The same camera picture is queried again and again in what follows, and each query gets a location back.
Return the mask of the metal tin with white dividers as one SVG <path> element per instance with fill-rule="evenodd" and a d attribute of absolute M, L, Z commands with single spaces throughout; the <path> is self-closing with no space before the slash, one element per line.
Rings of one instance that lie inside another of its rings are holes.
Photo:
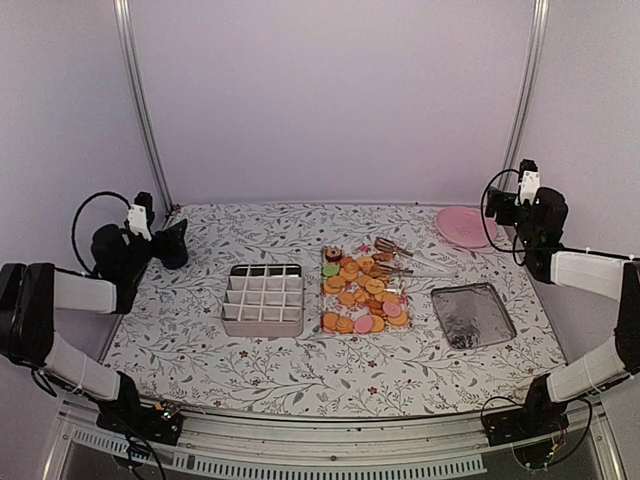
<path fill-rule="evenodd" d="M 231 268 L 221 321 L 238 338 L 293 338 L 304 328 L 304 278 L 299 264 L 238 264 Z"/>

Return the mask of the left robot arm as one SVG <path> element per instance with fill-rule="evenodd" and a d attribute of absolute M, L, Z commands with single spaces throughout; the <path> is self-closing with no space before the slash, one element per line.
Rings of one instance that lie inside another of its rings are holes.
<path fill-rule="evenodd" d="M 127 314 L 151 259 L 168 269 L 187 258 L 186 224 L 145 238 L 108 224 L 93 237 L 94 270 L 82 275 L 52 263 L 9 263 L 1 269 L 1 354 L 81 391 L 128 434 L 148 426 L 152 410 L 141 405 L 135 382 L 70 345 L 55 328 L 59 310 Z"/>

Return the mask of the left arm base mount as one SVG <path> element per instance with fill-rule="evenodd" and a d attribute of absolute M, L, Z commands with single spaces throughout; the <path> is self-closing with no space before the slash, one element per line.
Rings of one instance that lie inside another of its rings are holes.
<path fill-rule="evenodd" d="M 99 402 L 98 408 L 96 425 L 99 428 L 159 444 L 178 444 L 184 422 L 180 413 L 118 402 Z"/>

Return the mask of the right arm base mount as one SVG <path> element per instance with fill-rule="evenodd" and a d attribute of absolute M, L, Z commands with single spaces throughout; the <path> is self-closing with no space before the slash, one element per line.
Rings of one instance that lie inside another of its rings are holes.
<path fill-rule="evenodd" d="M 569 426 L 566 403 L 552 403 L 542 409 L 516 408 L 480 414 L 480 420 L 490 446 L 533 439 L 559 433 Z"/>

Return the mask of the metal serving tongs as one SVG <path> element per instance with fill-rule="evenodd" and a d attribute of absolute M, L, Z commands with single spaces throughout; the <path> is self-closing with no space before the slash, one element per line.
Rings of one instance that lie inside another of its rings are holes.
<path fill-rule="evenodd" d="M 432 278 L 455 278 L 458 272 L 444 264 L 427 259 L 424 255 L 412 253 L 395 242 L 377 237 L 374 246 L 381 253 L 390 253 L 403 259 L 403 271 L 410 276 L 422 276 Z"/>

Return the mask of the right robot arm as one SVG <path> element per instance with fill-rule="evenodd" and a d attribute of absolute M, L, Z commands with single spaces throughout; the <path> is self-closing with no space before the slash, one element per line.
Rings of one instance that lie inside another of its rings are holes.
<path fill-rule="evenodd" d="M 489 188 L 489 217 L 513 227 L 536 293 L 567 358 L 534 381 L 517 427 L 537 436 L 570 401 L 599 393 L 616 424 L 639 418 L 639 261 L 570 248 L 561 236 L 568 214 L 548 187 L 506 193 Z"/>

